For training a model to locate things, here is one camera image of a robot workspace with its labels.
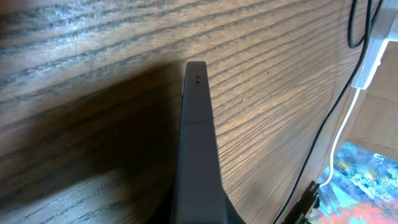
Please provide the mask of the Samsung Galaxy smartphone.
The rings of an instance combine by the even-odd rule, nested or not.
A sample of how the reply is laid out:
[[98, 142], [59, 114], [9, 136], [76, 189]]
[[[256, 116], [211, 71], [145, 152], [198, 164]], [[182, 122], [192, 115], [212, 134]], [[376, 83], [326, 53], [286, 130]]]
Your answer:
[[205, 62], [188, 62], [171, 223], [242, 223], [221, 181]]

